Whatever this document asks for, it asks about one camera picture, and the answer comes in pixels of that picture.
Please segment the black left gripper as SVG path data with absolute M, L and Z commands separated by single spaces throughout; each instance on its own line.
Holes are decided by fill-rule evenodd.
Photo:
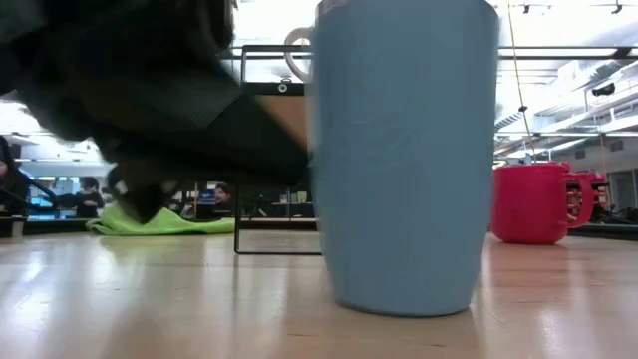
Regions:
M 233 0 L 0 0 L 0 96 L 94 138 L 112 196 L 151 221 L 175 183 L 292 185 L 308 173 L 302 96 L 241 96 L 221 64 Z

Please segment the purple mug with white handle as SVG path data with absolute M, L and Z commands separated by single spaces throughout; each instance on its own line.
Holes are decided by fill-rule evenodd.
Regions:
M 298 27 L 291 30 L 284 39 L 285 46 L 300 46 L 303 52 L 310 51 L 310 40 L 315 27 L 319 23 L 319 19 L 330 12 L 333 8 L 343 5 L 348 0 L 320 0 L 315 6 L 314 22 L 310 26 Z M 284 61 L 293 75 L 300 79 L 303 83 L 312 81 L 312 65 L 308 63 L 306 68 L 297 65 L 292 52 L 284 52 Z

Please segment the tall light blue cup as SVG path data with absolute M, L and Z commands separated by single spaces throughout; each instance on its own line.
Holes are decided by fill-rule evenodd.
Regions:
M 465 310 L 492 189 L 499 18 L 487 0 L 323 0 L 313 200 L 338 303 Z

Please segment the red mug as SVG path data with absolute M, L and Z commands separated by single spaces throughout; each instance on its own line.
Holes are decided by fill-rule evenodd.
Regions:
M 587 175 L 561 164 L 499 168 L 489 229 L 505 243 L 552 245 L 588 222 L 594 198 Z

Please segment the black metal shelf, wooden board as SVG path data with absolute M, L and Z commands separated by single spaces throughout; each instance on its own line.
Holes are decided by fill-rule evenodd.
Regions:
M 311 60 L 309 52 L 300 46 L 244 45 L 231 51 L 232 61 L 239 64 L 242 89 L 262 101 L 280 127 L 296 143 L 308 146 L 307 107 L 303 83 L 292 74 L 284 61 L 284 52 L 294 55 L 297 63 Z M 239 184 L 234 194 L 235 230 L 233 249 L 247 255 L 321 254 L 319 236 L 315 231 L 239 229 L 246 220 L 271 218 L 315 218 L 310 173 L 304 172 L 295 182 L 285 180 L 272 184 Z

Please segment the person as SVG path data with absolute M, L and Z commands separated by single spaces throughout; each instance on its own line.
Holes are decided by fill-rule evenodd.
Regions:
M 0 217 L 27 216 L 26 176 L 16 167 L 10 146 L 0 136 Z
M 220 182 L 215 185 L 212 202 L 212 213 L 215 215 L 228 214 L 232 211 L 232 196 L 229 186 Z
M 76 217 L 97 218 L 99 210 L 105 206 L 100 194 L 100 185 L 96 178 L 80 178 L 81 190 L 76 193 Z

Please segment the green cloth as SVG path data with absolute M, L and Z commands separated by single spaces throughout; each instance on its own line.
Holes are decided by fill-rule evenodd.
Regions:
M 108 236 L 153 236 L 181 234 L 229 234 L 235 230 L 234 218 L 190 221 L 163 207 L 150 221 L 140 223 L 118 205 L 106 207 L 98 218 L 85 224 L 86 230 Z

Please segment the black table edge rail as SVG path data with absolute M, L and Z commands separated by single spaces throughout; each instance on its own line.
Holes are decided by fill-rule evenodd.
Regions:
M 54 220 L 27 220 L 23 226 L 23 234 L 60 234 L 86 231 L 86 219 L 54 219 Z M 196 229 L 196 224 L 186 229 L 152 230 L 144 225 L 142 230 L 133 233 L 136 235 L 172 235 L 172 234 L 205 234 L 204 229 Z M 315 231 L 317 221 L 313 218 L 271 218 L 265 220 L 244 219 L 239 229 L 248 230 L 295 230 Z M 567 231 L 568 236 L 591 237 L 602 239 L 616 239 L 638 242 L 638 225 L 630 224 L 585 224 L 572 227 Z

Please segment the black overhead frame bar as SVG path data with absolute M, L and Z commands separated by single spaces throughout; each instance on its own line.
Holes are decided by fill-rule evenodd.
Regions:
M 501 60 L 638 60 L 638 47 L 501 47 Z

